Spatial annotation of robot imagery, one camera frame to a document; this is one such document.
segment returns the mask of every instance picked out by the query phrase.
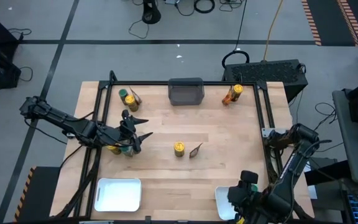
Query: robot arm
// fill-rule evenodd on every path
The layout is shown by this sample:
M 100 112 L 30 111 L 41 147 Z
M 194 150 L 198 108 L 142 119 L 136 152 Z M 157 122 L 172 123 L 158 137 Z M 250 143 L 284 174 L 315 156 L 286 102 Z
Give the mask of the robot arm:
M 38 96 L 27 97 L 20 108 L 25 119 L 44 119 L 59 128 L 63 133 L 72 133 L 80 144 L 87 147 L 102 147 L 118 145 L 120 142 L 129 142 L 127 146 L 133 147 L 137 154 L 141 151 L 142 141 L 152 133 L 137 137 L 135 125 L 146 123 L 146 119 L 137 119 L 129 115 L 128 110 L 122 111 L 122 121 L 118 128 L 112 128 L 85 118 L 75 118 L 60 110 L 51 107 Z
M 247 223 L 255 224 L 286 220 L 294 207 L 293 188 L 308 159 L 322 142 L 327 141 L 319 141 L 318 134 L 302 124 L 292 126 L 284 134 L 272 131 L 264 141 L 266 146 L 284 149 L 294 144 L 294 150 L 279 178 L 263 192 L 252 190 L 252 184 L 257 183 L 257 174 L 246 170 L 241 172 L 238 185 L 230 187 L 227 195 L 239 216 L 244 217 Z

